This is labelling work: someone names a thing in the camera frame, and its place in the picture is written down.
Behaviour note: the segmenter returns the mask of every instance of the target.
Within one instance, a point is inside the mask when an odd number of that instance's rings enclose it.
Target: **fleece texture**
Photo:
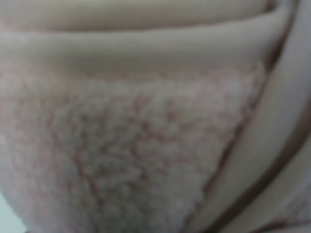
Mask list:
[[[0,184],[33,233],[179,232],[264,80],[260,64],[4,74]]]

